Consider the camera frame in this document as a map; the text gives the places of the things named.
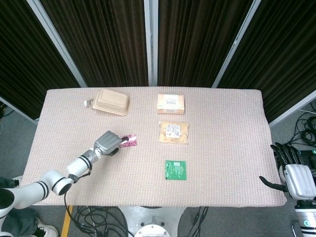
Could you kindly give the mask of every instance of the robot finger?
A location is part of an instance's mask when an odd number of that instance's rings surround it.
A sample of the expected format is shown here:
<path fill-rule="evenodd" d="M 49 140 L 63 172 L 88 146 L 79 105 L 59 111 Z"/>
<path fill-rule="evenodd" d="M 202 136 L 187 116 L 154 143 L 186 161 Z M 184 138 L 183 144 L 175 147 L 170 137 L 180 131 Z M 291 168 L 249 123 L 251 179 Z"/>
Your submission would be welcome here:
<path fill-rule="evenodd" d="M 122 137 L 122 142 L 124 142 L 124 141 L 128 141 L 129 140 L 129 138 L 128 137 Z"/>
<path fill-rule="evenodd" d="M 277 160 L 280 163 L 280 165 L 282 165 L 282 166 L 286 165 L 288 162 L 286 162 L 280 149 L 278 147 L 276 147 L 275 145 L 270 145 L 270 147 L 276 152 Z"/>
<path fill-rule="evenodd" d="M 269 188 L 280 190 L 280 191 L 283 191 L 283 192 L 287 192 L 287 187 L 285 185 L 270 183 L 268 180 L 266 180 L 262 176 L 259 176 L 259 179 L 262 181 L 262 183 L 267 185 Z"/>
<path fill-rule="evenodd" d="M 288 144 L 285 144 L 285 147 L 287 148 L 287 150 L 288 150 L 290 156 L 292 157 L 292 159 L 294 160 L 294 162 L 295 162 L 296 164 L 299 164 L 299 161 L 298 161 L 298 159 L 297 159 L 297 156 L 296 156 L 296 154 L 295 154 L 295 151 L 292 149 L 292 147 L 289 146 Z"/>
<path fill-rule="evenodd" d="M 119 151 L 119 148 L 115 148 L 114 151 L 112 151 L 110 154 L 108 154 L 109 156 L 114 156 L 117 152 Z"/>
<path fill-rule="evenodd" d="M 283 154 L 287 163 L 289 164 L 295 163 L 294 160 L 292 160 L 291 156 L 288 154 L 287 148 L 284 145 L 276 142 L 276 146 L 281 150 L 281 153 Z"/>
<path fill-rule="evenodd" d="M 296 157 L 297 157 L 297 159 L 298 159 L 299 164 L 304 164 L 304 161 L 303 161 L 303 159 L 302 159 L 302 156 L 301 156 L 300 151 L 299 151 L 298 149 L 296 149 L 295 147 L 292 147 L 292 146 L 291 146 L 291 148 L 292 148 L 293 151 L 295 152 L 295 155 L 296 155 Z"/>

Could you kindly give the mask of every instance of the box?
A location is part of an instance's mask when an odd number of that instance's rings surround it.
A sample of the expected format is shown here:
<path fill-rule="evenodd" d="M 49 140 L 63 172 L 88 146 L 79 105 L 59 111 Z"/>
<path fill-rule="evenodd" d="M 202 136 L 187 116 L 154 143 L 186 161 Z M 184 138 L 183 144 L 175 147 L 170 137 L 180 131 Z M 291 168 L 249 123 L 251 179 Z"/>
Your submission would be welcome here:
<path fill-rule="evenodd" d="M 158 114 L 184 114 L 184 95 L 158 94 Z"/>
<path fill-rule="evenodd" d="M 101 89 L 95 94 L 92 107 L 97 110 L 124 116 L 128 114 L 129 96 L 116 91 Z"/>

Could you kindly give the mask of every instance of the metal stand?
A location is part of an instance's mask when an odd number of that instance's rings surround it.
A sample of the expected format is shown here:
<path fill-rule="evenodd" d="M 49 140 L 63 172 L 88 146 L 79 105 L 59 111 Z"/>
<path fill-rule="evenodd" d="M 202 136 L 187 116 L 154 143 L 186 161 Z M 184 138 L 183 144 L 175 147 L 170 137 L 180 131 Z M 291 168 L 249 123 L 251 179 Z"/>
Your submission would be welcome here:
<path fill-rule="evenodd" d="M 185 207 L 146 208 L 141 206 L 120 206 L 128 229 L 135 237 L 159 236 L 177 237 L 178 225 Z"/>
<path fill-rule="evenodd" d="M 299 223 L 299 221 L 298 220 L 291 220 L 291 230 L 292 230 L 294 237 L 296 237 L 296 233 L 295 233 L 295 224 L 296 223 Z"/>

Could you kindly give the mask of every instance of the cardboard box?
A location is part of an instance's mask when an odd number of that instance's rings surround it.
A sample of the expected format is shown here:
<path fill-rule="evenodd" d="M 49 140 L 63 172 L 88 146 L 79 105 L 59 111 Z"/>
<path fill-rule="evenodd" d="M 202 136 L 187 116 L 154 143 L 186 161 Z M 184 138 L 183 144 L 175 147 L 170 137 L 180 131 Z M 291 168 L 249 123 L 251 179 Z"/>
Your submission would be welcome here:
<path fill-rule="evenodd" d="M 158 94 L 158 114 L 184 114 L 184 95 Z"/>

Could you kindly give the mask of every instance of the white sticker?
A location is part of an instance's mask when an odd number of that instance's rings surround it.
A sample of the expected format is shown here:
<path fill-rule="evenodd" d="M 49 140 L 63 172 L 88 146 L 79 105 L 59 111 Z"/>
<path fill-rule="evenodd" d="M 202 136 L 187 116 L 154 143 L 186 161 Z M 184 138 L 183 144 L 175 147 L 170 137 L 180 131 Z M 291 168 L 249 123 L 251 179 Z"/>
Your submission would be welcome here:
<path fill-rule="evenodd" d="M 176 107 L 178 105 L 178 95 L 164 95 L 164 102 L 168 107 Z"/>
<path fill-rule="evenodd" d="M 180 138 L 180 125 L 167 124 L 166 137 Z"/>

